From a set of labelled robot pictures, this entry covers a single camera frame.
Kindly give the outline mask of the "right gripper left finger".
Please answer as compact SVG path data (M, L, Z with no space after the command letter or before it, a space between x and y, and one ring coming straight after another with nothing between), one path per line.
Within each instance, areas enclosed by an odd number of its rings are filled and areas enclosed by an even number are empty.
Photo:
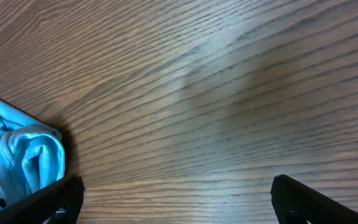
M78 175L61 179L0 211L0 224L76 224L85 186Z

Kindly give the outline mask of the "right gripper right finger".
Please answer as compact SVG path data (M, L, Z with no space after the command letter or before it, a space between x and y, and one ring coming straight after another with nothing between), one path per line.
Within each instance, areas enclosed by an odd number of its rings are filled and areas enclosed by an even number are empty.
M358 224L358 213L287 175L270 191L279 224Z

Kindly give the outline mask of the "light blue printed t-shirt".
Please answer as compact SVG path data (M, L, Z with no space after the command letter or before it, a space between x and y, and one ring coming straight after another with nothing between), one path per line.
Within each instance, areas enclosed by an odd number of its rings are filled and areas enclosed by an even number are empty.
M64 175L62 134L0 100L0 211Z

